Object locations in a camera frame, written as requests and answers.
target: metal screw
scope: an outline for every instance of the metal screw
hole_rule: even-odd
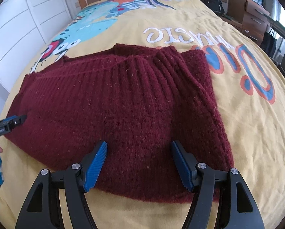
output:
[[[43,169],[41,171],[41,175],[44,176],[44,175],[47,175],[48,174],[48,170],[47,169]]]
[[[200,169],[205,169],[206,168],[206,164],[205,163],[198,163],[198,167]]]
[[[78,169],[78,168],[80,168],[80,164],[73,164],[73,165],[71,166],[71,168],[72,168],[72,169]]]
[[[236,169],[236,168],[231,168],[231,172],[234,174],[234,175],[237,175],[239,173],[239,171]]]

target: drawer handle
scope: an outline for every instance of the drawer handle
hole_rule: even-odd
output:
[[[254,19],[254,18],[251,18],[251,19],[261,25],[261,22],[259,22],[258,20]]]
[[[260,12],[259,10],[255,9],[258,13],[260,13],[261,15],[264,15],[263,12]]]
[[[253,40],[256,40],[256,41],[258,41],[258,39],[256,39],[256,38],[254,38],[254,37],[252,37],[252,36],[249,36],[251,39],[253,39]]]

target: yellow bedspread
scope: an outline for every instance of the yellow bedspread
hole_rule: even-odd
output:
[[[172,44],[179,52],[205,51],[235,167],[246,180],[266,229],[275,228],[285,215],[285,79],[256,44],[199,0],[108,0],[88,6],[26,67],[1,117],[5,118],[25,74],[44,69],[62,55],[96,53],[116,43],[153,48]],[[4,137],[0,144],[5,177],[0,220],[10,229],[45,166]],[[64,191],[60,196],[69,229]],[[190,206],[135,201],[96,189],[86,198],[99,229],[181,228]],[[214,226],[217,206],[214,203],[209,228]]]

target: maroon knit sweater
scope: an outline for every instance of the maroon knit sweater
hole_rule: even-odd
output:
[[[14,114],[28,117],[6,137],[55,170],[80,162],[105,140],[96,187],[133,199],[191,202],[172,159],[176,139],[214,169],[233,167],[201,50],[117,44],[63,57],[26,75],[8,116]]]

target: white wardrobe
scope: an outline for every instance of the white wardrobe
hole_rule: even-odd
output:
[[[20,73],[71,21],[65,0],[4,0],[0,5],[0,113]]]

